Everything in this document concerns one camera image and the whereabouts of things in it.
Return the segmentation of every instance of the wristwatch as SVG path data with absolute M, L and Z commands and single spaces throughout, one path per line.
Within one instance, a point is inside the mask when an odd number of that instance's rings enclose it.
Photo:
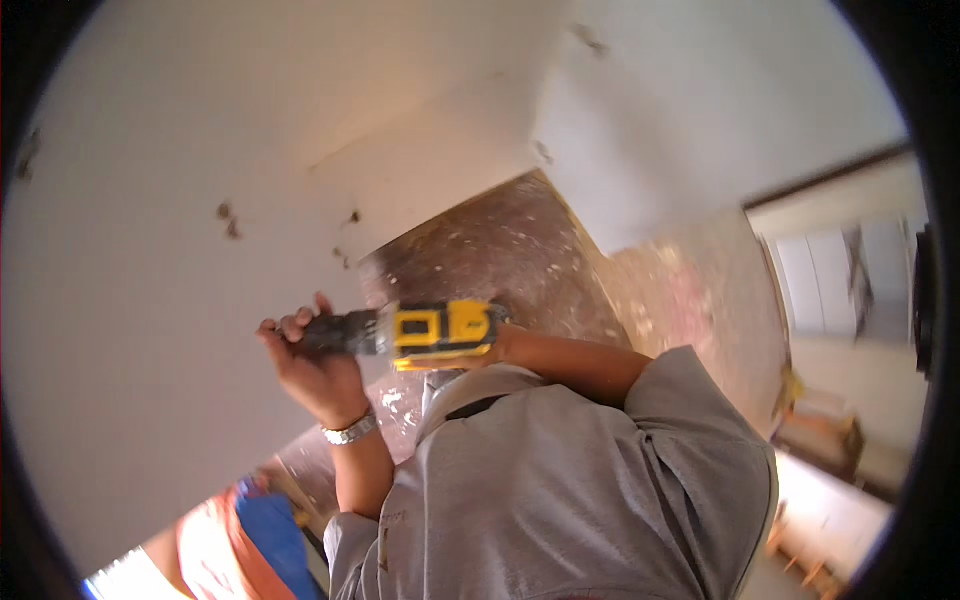
M 360 420 L 355 421 L 353 425 L 347 429 L 337 430 L 325 428 L 324 435 L 326 436 L 326 440 L 334 445 L 353 444 L 378 426 L 373 409 L 368 409 L 366 415 L 361 417 Z

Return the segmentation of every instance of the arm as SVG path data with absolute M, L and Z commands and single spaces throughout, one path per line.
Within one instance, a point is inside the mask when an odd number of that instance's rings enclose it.
M 631 350 L 567 340 L 502 325 L 490 362 L 502 361 L 623 410 L 630 388 L 653 359 Z
M 317 294 L 316 302 L 321 313 L 333 312 L 322 294 Z M 291 352 L 284 341 L 298 342 L 313 316 L 313 310 L 304 306 L 296 315 L 284 317 L 279 330 L 273 319 L 267 319 L 256 336 L 267 348 L 276 377 L 287 393 L 324 428 L 346 429 L 371 410 L 356 359 L 344 354 L 306 358 Z M 394 484 L 394 460 L 380 430 L 353 444 L 332 445 L 330 456 L 340 510 L 379 520 L 383 501 Z

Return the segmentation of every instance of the orange fabric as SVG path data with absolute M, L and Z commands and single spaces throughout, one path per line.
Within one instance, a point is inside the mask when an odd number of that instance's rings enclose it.
M 197 600 L 297 600 L 240 525 L 236 488 L 180 521 L 183 580 Z

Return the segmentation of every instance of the man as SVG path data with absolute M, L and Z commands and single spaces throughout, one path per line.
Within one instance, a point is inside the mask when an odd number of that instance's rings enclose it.
M 777 503 L 773 452 L 692 348 L 652 360 L 501 326 L 395 468 L 354 358 L 311 362 L 284 342 L 313 316 L 268 319 L 257 336 L 332 441 L 335 598 L 739 593 Z

